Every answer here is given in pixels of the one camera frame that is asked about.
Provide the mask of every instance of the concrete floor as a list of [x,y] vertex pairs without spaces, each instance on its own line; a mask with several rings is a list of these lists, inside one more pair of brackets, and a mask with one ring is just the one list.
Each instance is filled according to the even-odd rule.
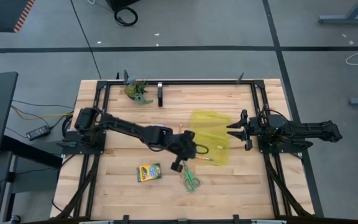
[[[134,27],[119,27],[107,9],[86,0],[73,1],[93,47],[273,46],[259,0],[141,0],[133,5],[139,14]],[[268,1],[281,46],[358,46],[358,24],[317,23],[320,14],[345,14],[355,2]],[[0,33],[0,48],[48,47],[87,47],[69,0],[37,0],[18,34]],[[344,63],[353,53],[283,53],[301,120],[331,119],[344,136],[336,144],[315,141],[309,150],[326,217],[358,219],[358,107],[347,104],[350,97],[358,96],[358,66]],[[96,52],[94,56],[106,79],[124,69],[138,78],[237,78],[242,72],[244,78],[282,78],[274,51]],[[29,103],[72,106],[80,80],[98,79],[90,53],[0,54],[0,72],[10,71],[19,73],[14,98]],[[38,115],[68,111],[15,105]],[[14,113],[7,124],[21,134],[41,125]],[[6,134],[27,141],[10,131]],[[59,139],[57,128],[35,143],[50,151],[45,142]],[[18,169],[39,169],[39,165],[21,160]],[[16,192],[29,190],[24,183],[39,175],[44,181],[33,189],[37,191],[17,195],[14,213],[25,222],[45,220],[50,213],[55,171],[23,175]]]

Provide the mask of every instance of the yellow crayon box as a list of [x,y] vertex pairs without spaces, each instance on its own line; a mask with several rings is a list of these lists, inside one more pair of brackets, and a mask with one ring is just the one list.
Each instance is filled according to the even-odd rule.
[[136,168],[136,171],[138,182],[161,179],[160,164],[139,166]]

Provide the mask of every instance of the power adapter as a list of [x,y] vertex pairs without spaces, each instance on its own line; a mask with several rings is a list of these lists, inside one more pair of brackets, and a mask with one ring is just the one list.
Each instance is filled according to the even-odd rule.
[[35,130],[32,130],[25,135],[29,138],[30,141],[33,141],[34,139],[41,138],[42,136],[47,136],[50,134],[50,128],[45,125],[40,128],[37,128]]

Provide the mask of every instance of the wooden tabletop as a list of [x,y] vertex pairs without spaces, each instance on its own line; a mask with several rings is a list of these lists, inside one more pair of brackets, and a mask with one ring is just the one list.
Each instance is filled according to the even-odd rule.
[[[81,82],[74,120],[81,108],[92,107],[96,83],[97,80]],[[281,81],[267,79],[265,86],[270,108],[289,118]],[[250,117],[255,116],[248,85],[164,85],[163,108],[157,106],[157,87],[147,87],[147,91],[146,98],[154,99],[154,103],[139,106],[125,95],[124,86],[111,87],[108,113],[143,126],[162,124],[174,133],[179,131],[180,123],[183,130],[189,128],[193,110],[214,110],[231,116],[233,122],[239,121],[243,109],[248,110]],[[254,148],[245,151],[244,142],[231,137],[226,166],[189,161],[190,170],[203,182],[195,193],[189,193],[183,186],[183,172],[170,170],[174,154],[152,152],[138,139],[108,131],[105,152],[99,162],[91,219],[121,220],[123,215],[130,215],[131,220],[232,219],[234,214],[240,218],[273,218],[263,156],[256,139],[253,143]],[[82,161],[83,156],[77,155],[60,172],[55,194],[55,204],[60,208],[78,188]],[[290,154],[281,154],[281,161],[288,189],[306,211],[313,213],[301,161]],[[136,167],[153,163],[160,163],[162,179],[138,183]],[[87,195],[85,192],[82,215]],[[281,194],[277,197],[283,213]],[[58,213],[52,208],[51,217]]]

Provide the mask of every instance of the green scissors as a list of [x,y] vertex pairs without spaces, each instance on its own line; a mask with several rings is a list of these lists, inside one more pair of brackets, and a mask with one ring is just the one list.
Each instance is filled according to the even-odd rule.
[[185,166],[185,180],[183,184],[185,185],[186,190],[188,192],[193,193],[194,191],[196,191],[196,188],[201,185],[201,181],[199,180],[199,178],[193,176],[185,161],[183,161],[183,165]]

